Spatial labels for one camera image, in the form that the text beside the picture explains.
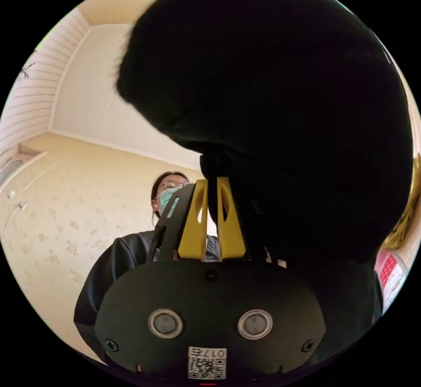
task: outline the face mask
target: face mask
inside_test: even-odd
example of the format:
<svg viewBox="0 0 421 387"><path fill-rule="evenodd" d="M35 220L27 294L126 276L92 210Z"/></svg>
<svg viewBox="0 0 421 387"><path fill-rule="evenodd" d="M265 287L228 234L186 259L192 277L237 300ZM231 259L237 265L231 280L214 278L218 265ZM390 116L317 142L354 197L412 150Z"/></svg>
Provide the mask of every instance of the face mask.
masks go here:
<svg viewBox="0 0 421 387"><path fill-rule="evenodd" d="M175 193L179 189L180 188L168 188L168 190L163 191L160 194L159 200L160 200L160 204L161 204L161 214L164 212L164 209L167 206L167 204L168 204L170 198L172 197L173 193ZM172 212L174 211L176 204L177 204L177 199L174 201L173 205L171 206L171 210L168 213L168 217L171 217Z"/></svg>

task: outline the black fabric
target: black fabric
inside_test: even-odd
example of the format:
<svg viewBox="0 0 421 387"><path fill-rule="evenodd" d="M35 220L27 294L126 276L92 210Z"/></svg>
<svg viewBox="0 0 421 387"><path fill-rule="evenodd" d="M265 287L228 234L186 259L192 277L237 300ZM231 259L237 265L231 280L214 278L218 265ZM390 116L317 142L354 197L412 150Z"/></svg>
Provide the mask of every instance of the black fabric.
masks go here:
<svg viewBox="0 0 421 387"><path fill-rule="evenodd" d="M117 238L98 258L90 270L75 306L73 321L84 342L103 362L113 365L99 343L94 325L102 300L111 285L124 273L146 262L153 231L132 233ZM153 261L157 261L159 250ZM219 260L219 244L214 236L207 237L205 260Z"/></svg>
<svg viewBox="0 0 421 387"><path fill-rule="evenodd" d="M326 334L305 367L318 365L363 337L382 315L382 291L374 271L375 256L364 265L324 257L317 252L287 262L315 292Z"/></svg>
<svg viewBox="0 0 421 387"><path fill-rule="evenodd" d="M237 199L261 204L286 261L316 245L367 263L405 208L402 82L335 0L158 0L134 26L117 89L203 153L207 179L228 176Z"/></svg>

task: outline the dark jacket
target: dark jacket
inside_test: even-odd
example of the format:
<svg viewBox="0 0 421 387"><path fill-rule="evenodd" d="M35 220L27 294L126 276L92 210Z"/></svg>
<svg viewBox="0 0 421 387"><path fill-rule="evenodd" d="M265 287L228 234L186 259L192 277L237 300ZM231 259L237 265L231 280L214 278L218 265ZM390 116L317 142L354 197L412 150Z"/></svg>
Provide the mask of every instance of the dark jacket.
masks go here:
<svg viewBox="0 0 421 387"><path fill-rule="evenodd" d="M153 231L147 231L117 238L93 265L76 302L73 318L76 328L85 343L105 363L110 363L110 359L94 333L96 315L110 286L124 273L146 262L152 236ZM205 261L218 260L218 240L208 235Z"/></svg>

